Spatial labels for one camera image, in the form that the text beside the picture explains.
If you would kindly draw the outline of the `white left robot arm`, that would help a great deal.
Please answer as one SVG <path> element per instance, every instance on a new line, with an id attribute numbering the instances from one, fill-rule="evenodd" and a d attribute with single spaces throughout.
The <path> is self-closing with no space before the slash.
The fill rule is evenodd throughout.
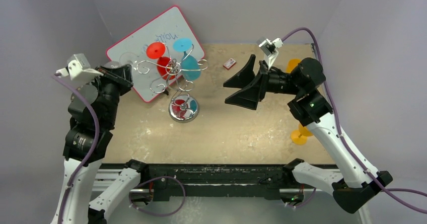
<path id="1" fill-rule="evenodd" d="M 63 185 L 53 223 L 106 223 L 131 189 L 150 183 L 146 164 L 131 160 L 112 184 L 92 198 L 96 175 L 113 136 L 119 99 L 133 86 L 131 71 L 129 64 L 99 66 L 92 80 L 79 89 L 72 88 Z"/>

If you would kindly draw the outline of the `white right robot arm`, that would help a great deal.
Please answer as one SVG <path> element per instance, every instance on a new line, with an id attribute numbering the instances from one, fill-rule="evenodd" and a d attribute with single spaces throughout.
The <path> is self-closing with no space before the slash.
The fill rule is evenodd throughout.
<path id="1" fill-rule="evenodd" d="M 318 60 L 304 58 L 290 73 L 268 67 L 263 60 L 254 73 L 254 64 L 255 55 L 251 55 L 245 66 L 224 82 L 225 88 L 236 89 L 225 103 L 256 110 L 267 92 L 293 95 L 288 103 L 292 116 L 319 140 L 340 171 L 335 174 L 302 160 L 293 161 L 282 177 L 287 186 L 310 185 L 330 194 L 344 211 L 355 213 L 382 186 L 391 183 L 391 174 L 373 166 L 336 123 L 332 106 L 318 91 L 326 80 Z"/>

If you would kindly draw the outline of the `clear wine glass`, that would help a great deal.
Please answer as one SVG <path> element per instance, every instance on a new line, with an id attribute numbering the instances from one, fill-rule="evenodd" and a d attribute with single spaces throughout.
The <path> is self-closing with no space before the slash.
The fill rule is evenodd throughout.
<path id="1" fill-rule="evenodd" d="M 134 66 L 137 63 L 137 60 L 138 60 L 138 56 L 136 54 L 132 52 L 125 52 L 121 54 L 117 60 L 111 60 L 103 64 L 103 67 L 109 68 L 109 69 L 116 69 L 127 64 Z"/>

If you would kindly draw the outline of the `teal plastic wine glass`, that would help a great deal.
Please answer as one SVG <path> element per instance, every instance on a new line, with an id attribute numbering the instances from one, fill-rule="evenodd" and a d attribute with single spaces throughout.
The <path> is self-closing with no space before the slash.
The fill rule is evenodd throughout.
<path id="1" fill-rule="evenodd" d="M 201 70 L 198 61 L 191 55 L 194 45 L 189 38 L 180 38 L 173 44 L 173 49 L 177 52 L 182 52 L 183 57 L 180 61 L 181 72 L 184 78 L 188 81 L 194 81 L 201 75 Z"/>

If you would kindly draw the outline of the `red plastic wine glass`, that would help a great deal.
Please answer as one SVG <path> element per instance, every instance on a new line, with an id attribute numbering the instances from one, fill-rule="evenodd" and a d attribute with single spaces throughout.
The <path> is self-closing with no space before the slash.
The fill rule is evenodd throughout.
<path id="1" fill-rule="evenodd" d="M 170 57 L 164 56 L 166 52 L 166 46 L 162 42 L 151 43 L 146 49 L 146 55 L 149 59 L 156 60 L 156 69 L 164 80 L 169 78 L 169 80 L 174 80 L 174 75 L 169 75 L 169 69 L 166 66 L 170 62 Z"/>

